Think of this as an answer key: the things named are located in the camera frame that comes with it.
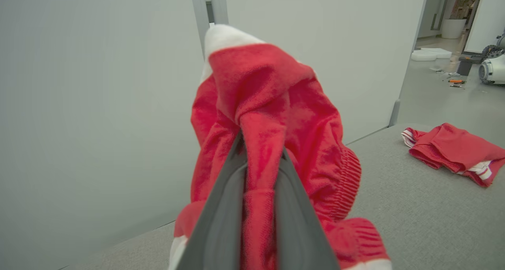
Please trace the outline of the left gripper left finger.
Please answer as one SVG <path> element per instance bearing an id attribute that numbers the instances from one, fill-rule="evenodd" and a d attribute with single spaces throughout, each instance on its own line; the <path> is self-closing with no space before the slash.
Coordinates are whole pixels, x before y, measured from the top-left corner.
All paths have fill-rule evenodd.
<path id="1" fill-rule="evenodd" d="M 247 150 L 238 133 L 195 225 L 177 270 L 238 270 Z"/>

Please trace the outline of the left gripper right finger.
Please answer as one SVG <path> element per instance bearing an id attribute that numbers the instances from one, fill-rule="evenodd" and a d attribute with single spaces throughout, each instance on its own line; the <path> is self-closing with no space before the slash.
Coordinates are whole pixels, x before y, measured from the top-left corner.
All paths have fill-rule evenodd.
<path id="1" fill-rule="evenodd" d="M 274 191 L 278 270 L 339 270 L 336 255 L 286 148 Z"/>

